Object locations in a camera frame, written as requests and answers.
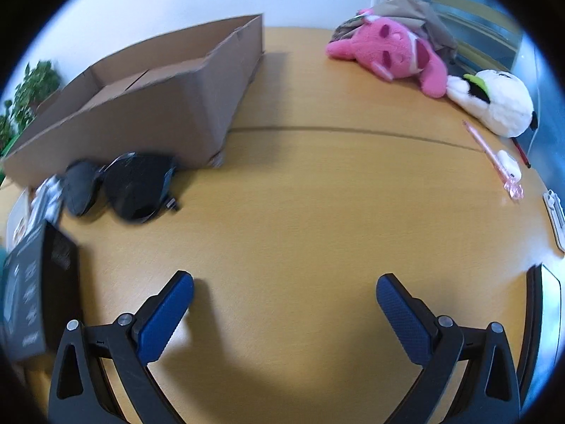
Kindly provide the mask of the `small white eraser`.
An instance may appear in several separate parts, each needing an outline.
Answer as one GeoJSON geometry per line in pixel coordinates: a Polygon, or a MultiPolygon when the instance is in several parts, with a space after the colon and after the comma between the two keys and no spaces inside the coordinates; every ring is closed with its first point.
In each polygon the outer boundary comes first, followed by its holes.
{"type": "Polygon", "coordinates": [[[508,175],[515,182],[520,182],[522,179],[522,171],[519,163],[514,159],[514,157],[503,149],[499,150],[496,153],[496,156],[500,164],[505,168],[505,170],[507,170],[508,175]]]}

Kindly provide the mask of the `black product box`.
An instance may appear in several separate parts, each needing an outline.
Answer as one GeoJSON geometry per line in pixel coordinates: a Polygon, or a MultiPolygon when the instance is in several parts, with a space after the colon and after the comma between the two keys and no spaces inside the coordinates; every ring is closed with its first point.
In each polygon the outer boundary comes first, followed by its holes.
{"type": "Polygon", "coordinates": [[[48,370],[67,323],[81,318],[78,246],[44,220],[4,262],[3,350],[13,364],[29,370],[48,370]]]}

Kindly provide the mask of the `white plush toy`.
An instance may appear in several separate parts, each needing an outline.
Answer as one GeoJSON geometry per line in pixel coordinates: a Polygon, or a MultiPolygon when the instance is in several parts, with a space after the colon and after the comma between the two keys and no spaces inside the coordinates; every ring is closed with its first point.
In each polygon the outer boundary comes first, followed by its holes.
{"type": "Polygon", "coordinates": [[[516,138],[528,129],[538,128],[528,88],[509,72],[482,70],[475,75],[448,76],[446,94],[500,137],[516,138]]]}

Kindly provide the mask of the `red black pen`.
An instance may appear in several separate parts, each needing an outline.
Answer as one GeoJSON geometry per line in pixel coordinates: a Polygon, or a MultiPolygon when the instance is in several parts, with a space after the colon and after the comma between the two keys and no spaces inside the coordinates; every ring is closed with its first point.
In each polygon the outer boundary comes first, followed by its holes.
{"type": "Polygon", "coordinates": [[[515,137],[512,137],[510,140],[514,144],[514,147],[516,147],[516,149],[517,149],[517,151],[520,155],[520,158],[523,161],[523,163],[525,164],[525,166],[527,166],[528,169],[531,169],[531,164],[530,164],[529,158],[527,157],[527,153],[523,150],[523,147],[518,142],[518,139],[515,138],[515,137]]]}

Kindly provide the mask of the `white blister pack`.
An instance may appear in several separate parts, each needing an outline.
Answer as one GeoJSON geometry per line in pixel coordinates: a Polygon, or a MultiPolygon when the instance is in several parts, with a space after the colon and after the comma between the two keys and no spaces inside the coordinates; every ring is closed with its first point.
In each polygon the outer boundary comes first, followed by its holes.
{"type": "Polygon", "coordinates": [[[44,220],[58,225],[63,205],[62,178],[54,175],[32,193],[24,189],[8,215],[6,226],[6,250],[17,246],[32,230],[44,220]]]}

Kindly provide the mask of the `pink plush toy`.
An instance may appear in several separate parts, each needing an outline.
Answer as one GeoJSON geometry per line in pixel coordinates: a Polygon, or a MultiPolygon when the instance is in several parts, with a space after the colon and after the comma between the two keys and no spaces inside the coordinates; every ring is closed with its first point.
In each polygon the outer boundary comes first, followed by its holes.
{"type": "Polygon", "coordinates": [[[432,99],[446,94],[447,68],[430,43],[403,24],[372,11],[362,12],[353,35],[327,44],[329,58],[356,61],[384,81],[416,78],[432,99]]]}

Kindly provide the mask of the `brown cardboard box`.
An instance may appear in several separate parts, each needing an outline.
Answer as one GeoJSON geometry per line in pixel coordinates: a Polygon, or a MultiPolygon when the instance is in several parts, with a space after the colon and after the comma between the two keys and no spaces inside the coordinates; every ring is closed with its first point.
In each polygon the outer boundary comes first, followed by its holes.
{"type": "Polygon", "coordinates": [[[259,14],[126,47],[43,101],[3,156],[2,170],[25,188],[80,159],[108,163],[128,152],[172,155],[190,170],[219,166],[262,55],[259,14]]]}

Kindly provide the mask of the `green potted plant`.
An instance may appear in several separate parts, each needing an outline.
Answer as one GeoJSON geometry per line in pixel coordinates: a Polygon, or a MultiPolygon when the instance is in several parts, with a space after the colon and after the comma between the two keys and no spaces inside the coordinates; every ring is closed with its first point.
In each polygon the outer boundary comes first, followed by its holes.
{"type": "Polygon", "coordinates": [[[40,60],[34,68],[27,64],[23,81],[12,99],[1,105],[1,154],[5,155],[37,116],[43,101],[61,85],[61,76],[49,60],[40,60]]]}

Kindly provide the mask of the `black sunglasses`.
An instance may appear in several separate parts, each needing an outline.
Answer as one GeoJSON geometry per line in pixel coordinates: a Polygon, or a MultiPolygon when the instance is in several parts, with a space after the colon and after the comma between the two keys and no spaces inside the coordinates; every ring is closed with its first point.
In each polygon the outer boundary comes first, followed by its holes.
{"type": "Polygon", "coordinates": [[[179,210],[171,194],[178,167],[172,156],[140,152],[125,153],[105,165],[81,159],[65,170],[63,202],[73,216],[85,216],[103,193],[121,220],[145,223],[163,210],[179,210]]]}

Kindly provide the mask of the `pink pen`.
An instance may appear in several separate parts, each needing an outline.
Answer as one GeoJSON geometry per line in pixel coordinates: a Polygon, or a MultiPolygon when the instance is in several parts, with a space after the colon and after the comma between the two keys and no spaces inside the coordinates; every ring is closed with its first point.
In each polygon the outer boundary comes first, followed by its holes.
{"type": "Polygon", "coordinates": [[[484,154],[487,155],[487,159],[490,160],[491,165],[496,170],[501,182],[503,184],[503,188],[507,192],[508,196],[514,201],[518,201],[524,198],[524,191],[520,182],[515,182],[507,173],[507,170],[500,164],[499,160],[497,159],[496,153],[487,141],[482,137],[480,132],[469,122],[463,120],[464,127],[466,131],[471,135],[473,140],[477,143],[477,145],[481,148],[484,154]]]}

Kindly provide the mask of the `black framed tablet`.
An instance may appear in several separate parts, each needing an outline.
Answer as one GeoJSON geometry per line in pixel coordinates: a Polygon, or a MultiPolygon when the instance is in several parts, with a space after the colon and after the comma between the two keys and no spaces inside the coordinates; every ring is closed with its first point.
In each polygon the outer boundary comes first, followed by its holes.
{"type": "Polygon", "coordinates": [[[526,318],[517,369],[522,408],[547,385],[564,350],[563,285],[545,264],[527,271],[526,318]]]}

